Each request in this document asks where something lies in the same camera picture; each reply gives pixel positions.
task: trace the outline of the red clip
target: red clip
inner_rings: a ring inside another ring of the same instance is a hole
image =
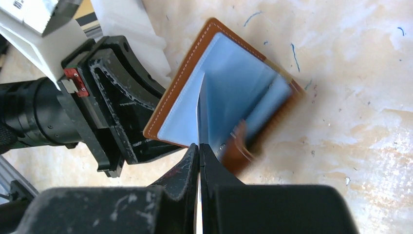
[[[79,75],[79,72],[77,72],[76,68],[65,68],[64,73],[67,77],[67,79],[73,80],[73,83],[75,83],[76,88],[78,89],[78,92],[76,93],[78,97],[88,97],[89,92],[86,89],[85,84],[82,81],[82,78]]]

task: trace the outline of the blue ink stain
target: blue ink stain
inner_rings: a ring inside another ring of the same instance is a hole
[[[403,36],[405,35],[404,30],[401,27],[397,27],[398,29],[401,30],[401,33],[403,34]]]
[[[291,47],[293,47],[293,53],[294,53],[294,59],[296,60],[298,72],[300,72],[300,66],[298,65],[297,57],[296,57],[296,51],[294,50],[294,44],[291,43]]]
[[[256,12],[256,13],[252,14],[252,15],[245,21],[244,27],[246,26],[246,24],[249,22],[249,20],[250,20],[252,17],[254,17],[254,16],[258,15],[258,14],[261,14],[261,13],[262,13],[262,11],[259,11],[259,12]]]
[[[310,83],[308,83],[308,84],[305,86],[304,90],[307,90],[308,87],[310,87],[311,83],[313,83],[313,80],[312,80],[312,79],[310,80]]]

